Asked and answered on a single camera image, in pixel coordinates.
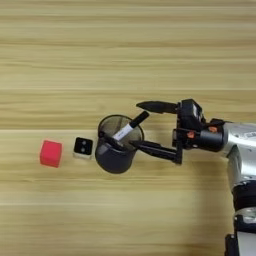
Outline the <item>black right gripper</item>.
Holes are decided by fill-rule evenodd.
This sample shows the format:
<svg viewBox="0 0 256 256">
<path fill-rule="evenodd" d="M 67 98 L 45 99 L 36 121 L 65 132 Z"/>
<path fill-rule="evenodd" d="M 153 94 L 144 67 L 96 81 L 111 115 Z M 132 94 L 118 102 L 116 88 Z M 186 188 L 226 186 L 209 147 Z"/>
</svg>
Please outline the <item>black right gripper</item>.
<svg viewBox="0 0 256 256">
<path fill-rule="evenodd" d="M 154 113 L 177 115 L 176 128 L 173 130 L 172 146 L 169 149 L 150 141 L 130 141 L 130 144 L 150 156 L 182 163 L 184 150 L 202 149 L 218 152 L 224 145 L 224 124 L 221 119 L 212 119 L 208 123 L 202 108 L 195 101 L 169 103 L 162 101 L 144 101 L 137 107 Z"/>
</svg>

